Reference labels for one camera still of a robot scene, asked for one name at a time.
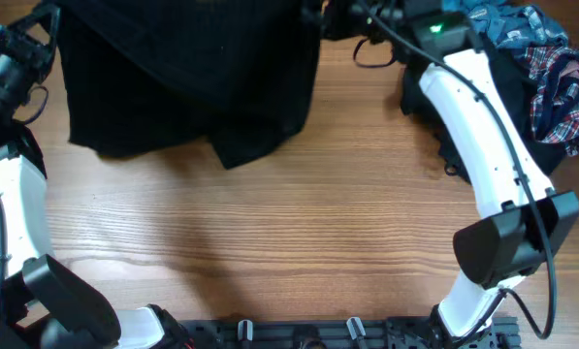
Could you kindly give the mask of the black knit sweater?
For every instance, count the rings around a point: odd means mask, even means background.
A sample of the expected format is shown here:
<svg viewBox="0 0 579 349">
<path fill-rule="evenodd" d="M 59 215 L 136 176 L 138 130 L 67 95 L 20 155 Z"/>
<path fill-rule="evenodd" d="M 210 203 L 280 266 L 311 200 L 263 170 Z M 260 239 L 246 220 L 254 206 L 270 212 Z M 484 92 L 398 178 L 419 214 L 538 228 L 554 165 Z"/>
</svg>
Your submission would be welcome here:
<svg viewBox="0 0 579 349">
<path fill-rule="evenodd" d="M 306 0 L 64 0 L 71 143 L 125 158 L 208 140 L 232 169 L 306 125 L 320 51 Z"/>
</svg>

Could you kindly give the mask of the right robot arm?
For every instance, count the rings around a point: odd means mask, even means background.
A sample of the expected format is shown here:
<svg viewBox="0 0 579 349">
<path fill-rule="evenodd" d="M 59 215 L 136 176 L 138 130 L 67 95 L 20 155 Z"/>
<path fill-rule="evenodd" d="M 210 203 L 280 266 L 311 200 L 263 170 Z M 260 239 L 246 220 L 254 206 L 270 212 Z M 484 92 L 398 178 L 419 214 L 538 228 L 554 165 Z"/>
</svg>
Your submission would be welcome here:
<svg viewBox="0 0 579 349">
<path fill-rule="evenodd" d="M 392 338 L 427 348 L 477 342 L 505 347 L 495 313 L 516 287 L 547 270 L 547 338 L 556 315 L 554 258 L 579 216 L 572 192 L 558 193 L 539 169 L 497 91 L 488 55 L 468 18 L 439 1 L 323 1 L 322 37 L 389 42 L 392 58 L 415 75 L 441 118 L 472 186 L 479 220 L 458 231 L 460 267 L 449 294 L 421 324 L 395 327 Z"/>
</svg>

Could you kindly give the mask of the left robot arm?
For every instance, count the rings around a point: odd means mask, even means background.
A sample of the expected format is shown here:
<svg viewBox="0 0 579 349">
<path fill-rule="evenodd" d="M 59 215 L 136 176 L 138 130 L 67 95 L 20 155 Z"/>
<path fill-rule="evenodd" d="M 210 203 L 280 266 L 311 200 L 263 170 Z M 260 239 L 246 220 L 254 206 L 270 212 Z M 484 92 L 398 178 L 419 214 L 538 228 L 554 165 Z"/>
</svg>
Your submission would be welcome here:
<svg viewBox="0 0 579 349">
<path fill-rule="evenodd" d="M 0 348 L 192 348 L 166 310 L 116 311 L 53 256 L 34 119 L 15 113 L 51 71 L 60 18 L 46 5 L 0 26 Z"/>
</svg>

